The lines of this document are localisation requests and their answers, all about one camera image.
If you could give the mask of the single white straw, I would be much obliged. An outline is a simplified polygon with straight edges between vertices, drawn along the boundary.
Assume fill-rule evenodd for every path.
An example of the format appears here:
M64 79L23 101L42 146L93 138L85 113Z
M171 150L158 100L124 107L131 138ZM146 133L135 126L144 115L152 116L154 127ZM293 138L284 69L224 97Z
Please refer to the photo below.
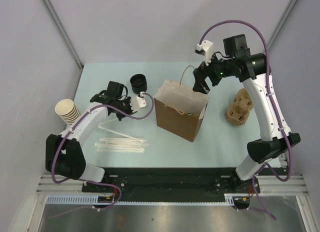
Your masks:
M122 136L122 137L126 137L126 138L129 138L129 139L135 140L135 141L138 140L138 138L135 138L135 137L129 136L129 135L127 135L127 134L124 134L124 133L121 133L121 132L117 132L117 131L115 131L115 130L111 130L111 129L105 127L106 124L108 124L108 123L110 123L110 122L113 122L113 121L115 121L115 120L117 120L117 118L114 118L114 119L111 119L111 120L108 120L108 121L101 122L101 123L98 124L97 127L98 127L99 129L101 129L101 130L104 130L104 131L107 131L107 132L110 132L110 133L114 133L114 134L119 135L119 136Z

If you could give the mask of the brown paper bag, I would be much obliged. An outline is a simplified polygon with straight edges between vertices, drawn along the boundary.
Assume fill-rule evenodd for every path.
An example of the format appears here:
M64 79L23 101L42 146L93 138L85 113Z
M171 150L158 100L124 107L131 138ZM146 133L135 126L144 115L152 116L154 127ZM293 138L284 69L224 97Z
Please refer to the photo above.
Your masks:
M155 96L155 116L158 127L193 142L201 128L209 98L194 92L179 82L164 80Z

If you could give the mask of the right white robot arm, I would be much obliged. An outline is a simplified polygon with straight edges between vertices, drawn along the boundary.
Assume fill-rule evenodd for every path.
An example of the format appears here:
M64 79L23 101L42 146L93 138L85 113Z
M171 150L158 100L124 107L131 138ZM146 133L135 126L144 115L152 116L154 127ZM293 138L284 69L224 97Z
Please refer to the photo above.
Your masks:
M226 59L218 59L214 44L204 40L195 47L197 54L204 56L204 61L193 71L195 83L193 91L208 94L206 83L209 78L217 86L222 78L236 77L243 84L251 98L256 113L260 139L247 144L248 155L236 167L236 177L230 186L242 193L248 188L248 179L265 162L277 158L301 141L299 133L293 133L287 125L279 108L275 92L272 89L272 75L267 73L267 58L263 53L251 54L244 34L224 39Z

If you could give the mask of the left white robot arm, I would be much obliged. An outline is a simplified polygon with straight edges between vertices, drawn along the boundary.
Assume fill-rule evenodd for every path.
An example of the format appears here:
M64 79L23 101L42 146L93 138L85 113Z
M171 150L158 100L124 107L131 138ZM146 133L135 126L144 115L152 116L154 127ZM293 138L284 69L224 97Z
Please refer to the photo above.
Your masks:
M84 113L59 135L51 134L45 143L45 169L66 179L93 181L100 192L110 188L110 179L105 170L86 162L82 146L98 124L111 113L121 120L132 115L131 97L128 88L118 82L110 81L107 89L95 94Z

